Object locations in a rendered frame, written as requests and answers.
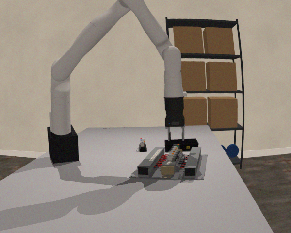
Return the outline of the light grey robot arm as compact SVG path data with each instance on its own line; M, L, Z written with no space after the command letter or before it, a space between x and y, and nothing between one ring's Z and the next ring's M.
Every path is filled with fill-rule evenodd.
M79 61L130 10L164 60L164 84L182 84L181 53L148 9L144 0L117 0L107 11L94 18L78 35L69 50L51 66L50 131L56 135L71 132L70 74Z

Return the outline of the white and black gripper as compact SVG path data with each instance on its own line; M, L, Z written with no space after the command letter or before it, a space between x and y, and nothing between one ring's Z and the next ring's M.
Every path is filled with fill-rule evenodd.
M182 141L184 141L185 120L183 116L183 98L186 96L187 93L183 92L182 84L164 85L164 102L166 110L165 128L168 128L168 141L171 140L169 127L181 127Z

